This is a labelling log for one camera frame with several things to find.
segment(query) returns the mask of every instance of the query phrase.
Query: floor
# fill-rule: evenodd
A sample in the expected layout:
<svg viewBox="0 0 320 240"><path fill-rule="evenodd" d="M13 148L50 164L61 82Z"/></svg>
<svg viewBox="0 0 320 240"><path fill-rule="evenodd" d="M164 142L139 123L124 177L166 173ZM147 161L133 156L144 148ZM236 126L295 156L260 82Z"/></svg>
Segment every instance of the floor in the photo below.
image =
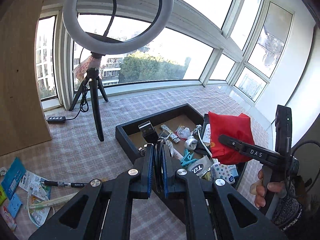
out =
<svg viewBox="0 0 320 240"><path fill-rule="evenodd" d="M88 182L93 178L114 179L121 172L132 168L132 163L115 139L115 126L184 103L189 103L200 114L208 111L229 115L248 114L252 117L251 129L255 143L268 147L268 134L263 127L265 124L260 125L255 120L254 115L258 115L254 110L245 109L217 87L198 87L101 103L104 142L97 138L90 107L87 113L80 113L75 120L63 125L50 124L51 141L0 156L1 166L9 168L14 158L19 157L27 170L50 180ZM55 115L62 114L71 118L76 112L65 111ZM249 187L257 180L260 168L257 161L251 160L238 188L251 203L254 196L249 193ZM51 196L57 198L75 191L74 188L53 188ZM16 193L25 206L27 192L18 188ZM36 230L25 208L19 211L16 221L14 233L20 240L28 239ZM149 200L133 202L130 239L182 240L186 239L185 226L152 194Z"/></svg>
<svg viewBox="0 0 320 240"><path fill-rule="evenodd" d="M225 92L228 96L230 96L234 101L236 101L239 105L243 107L247 111L247 113L252 116L268 133L268 149L273 150L273 135L272 135L272 125L271 123L264 117L263 114L260 113L254 106L250 105L246 100L244 100L239 94L236 93L230 86L220 86L220 90Z"/></svg>

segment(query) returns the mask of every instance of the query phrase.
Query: blue clothespin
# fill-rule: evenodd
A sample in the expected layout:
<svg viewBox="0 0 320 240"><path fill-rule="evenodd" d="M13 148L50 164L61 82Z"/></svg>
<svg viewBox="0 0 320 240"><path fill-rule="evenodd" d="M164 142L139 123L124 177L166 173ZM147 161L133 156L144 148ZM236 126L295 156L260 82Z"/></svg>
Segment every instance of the blue clothespin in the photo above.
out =
<svg viewBox="0 0 320 240"><path fill-rule="evenodd" d="M194 163L197 159L192 159L193 153L190 155L187 149L184 150L184 157L180 160L181 166L184 168L191 163Z"/></svg>

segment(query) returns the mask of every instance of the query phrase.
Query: wooden stick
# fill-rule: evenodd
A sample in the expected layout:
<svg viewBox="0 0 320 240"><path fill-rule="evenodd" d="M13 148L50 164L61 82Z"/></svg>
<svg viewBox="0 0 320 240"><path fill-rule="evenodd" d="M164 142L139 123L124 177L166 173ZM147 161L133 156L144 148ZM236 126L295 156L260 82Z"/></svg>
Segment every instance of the wooden stick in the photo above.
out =
<svg viewBox="0 0 320 240"><path fill-rule="evenodd" d="M67 203L71 198L73 198L76 193L72 193L70 195L66 195L63 197L59 197L59 198L55 198L55 199L51 199L51 200L47 200L47 201L42 201L40 203L36 203L36 204L30 204L29 205L29 209L42 209L45 207L52 207L52 206L56 206L62 203Z"/></svg>

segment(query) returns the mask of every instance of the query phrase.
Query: polka dot package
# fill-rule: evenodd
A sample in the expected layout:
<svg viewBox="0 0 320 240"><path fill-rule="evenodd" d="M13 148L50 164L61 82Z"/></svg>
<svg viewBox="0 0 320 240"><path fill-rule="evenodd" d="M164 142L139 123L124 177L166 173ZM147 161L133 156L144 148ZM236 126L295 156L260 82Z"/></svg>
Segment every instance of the polka dot package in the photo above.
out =
<svg viewBox="0 0 320 240"><path fill-rule="evenodd" d="M214 179L224 179L229 184L234 184L235 182L228 165L215 163L212 165L211 173L213 174Z"/></svg>

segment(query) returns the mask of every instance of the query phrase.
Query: black tripod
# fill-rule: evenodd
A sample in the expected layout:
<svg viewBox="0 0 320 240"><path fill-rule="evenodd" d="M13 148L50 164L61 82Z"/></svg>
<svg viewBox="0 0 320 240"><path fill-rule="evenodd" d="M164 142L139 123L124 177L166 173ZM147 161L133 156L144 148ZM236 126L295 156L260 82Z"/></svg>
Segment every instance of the black tripod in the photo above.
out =
<svg viewBox="0 0 320 240"><path fill-rule="evenodd" d="M102 56L103 55L101 55L101 54L92 53L92 57L94 57L94 58L101 58ZM78 100L82 94L83 87L87 85L87 83L89 82L89 79L92 79L89 82L92 111L93 111L94 122L96 124L97 134L98 134L99 140L102 142L102 141L104 141L104 137L103 137L100 109L99 109L99 101L98 101L98 88L103 96L103 99L106 102L108 102L109 100L108 100L108 97L104 91L102 81L99 77L99 70L95 69L95 68L88 68L86 72L87 72L87 76L81 82L81 85L76 93L75 98L73 99L73 102L72 102L72 105L70 106L69 111L72 111L75 108L76 103L78 102Z"/></svg>

